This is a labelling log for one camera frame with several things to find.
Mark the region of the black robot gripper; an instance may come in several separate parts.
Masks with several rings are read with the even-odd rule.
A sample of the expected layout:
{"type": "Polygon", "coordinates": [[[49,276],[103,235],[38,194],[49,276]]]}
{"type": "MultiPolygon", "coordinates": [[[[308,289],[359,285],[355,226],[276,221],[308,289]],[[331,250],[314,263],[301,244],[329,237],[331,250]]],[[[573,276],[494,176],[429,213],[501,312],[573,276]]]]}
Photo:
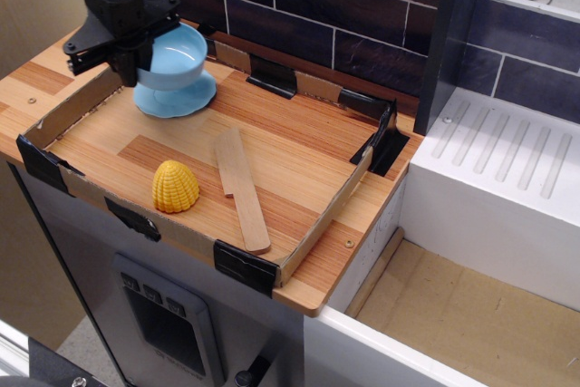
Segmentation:
{"type": "Polygon", "coordinates": [[[149,71],[154,39],[179,25],[180,0],[84,0],[87,17],[63,45],[70,71],[81,74],[107,63],[126,87],[137,69],[149,71]]]}

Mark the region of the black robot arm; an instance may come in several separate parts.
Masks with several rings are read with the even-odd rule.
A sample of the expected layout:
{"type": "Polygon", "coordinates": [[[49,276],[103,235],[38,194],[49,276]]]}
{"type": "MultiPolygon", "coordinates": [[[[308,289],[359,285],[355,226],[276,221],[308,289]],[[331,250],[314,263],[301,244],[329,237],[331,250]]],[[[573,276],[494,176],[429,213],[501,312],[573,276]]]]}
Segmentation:
{"type": "Polygon", "coordinates": [[[134,87],[152,63],[154,40],[179,25],[179,0],[84,0],[87,17],[63,45],[75,75],[108,64],[134,87]]]}

